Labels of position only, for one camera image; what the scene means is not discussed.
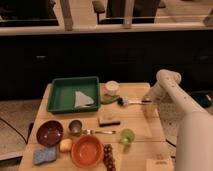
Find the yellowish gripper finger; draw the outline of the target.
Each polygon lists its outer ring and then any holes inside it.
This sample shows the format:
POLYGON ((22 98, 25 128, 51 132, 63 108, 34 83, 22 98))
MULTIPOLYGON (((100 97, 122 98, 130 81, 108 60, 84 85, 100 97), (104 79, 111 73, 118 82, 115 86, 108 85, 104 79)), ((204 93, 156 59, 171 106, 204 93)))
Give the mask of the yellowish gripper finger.
POLYGON ((147 118, 151 117, 156 117, 156 109, 157 105, 155 103, 149 102, 149 103, 144 103, 142 105, 143 113, 147 118))

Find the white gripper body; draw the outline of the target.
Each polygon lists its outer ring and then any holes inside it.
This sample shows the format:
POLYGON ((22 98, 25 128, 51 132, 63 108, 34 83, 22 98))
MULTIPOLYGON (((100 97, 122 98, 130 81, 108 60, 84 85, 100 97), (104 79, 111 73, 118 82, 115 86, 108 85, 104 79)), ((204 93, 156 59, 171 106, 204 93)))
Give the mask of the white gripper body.
POLYGON ((142 98, 143 102, 161 103, 167 92, 156 82, 142 98))

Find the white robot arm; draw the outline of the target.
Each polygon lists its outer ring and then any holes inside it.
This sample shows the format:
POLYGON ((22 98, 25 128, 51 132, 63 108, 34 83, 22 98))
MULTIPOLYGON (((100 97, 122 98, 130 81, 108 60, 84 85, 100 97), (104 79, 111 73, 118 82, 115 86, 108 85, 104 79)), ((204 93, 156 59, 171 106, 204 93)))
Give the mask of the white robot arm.
POLYGON ((157 103, 168 94, 184 113, 178 129, 174 171, 213 171, 213 115, 186 93, 180 82, 180 73, 161 69, 143 99, 157 103))

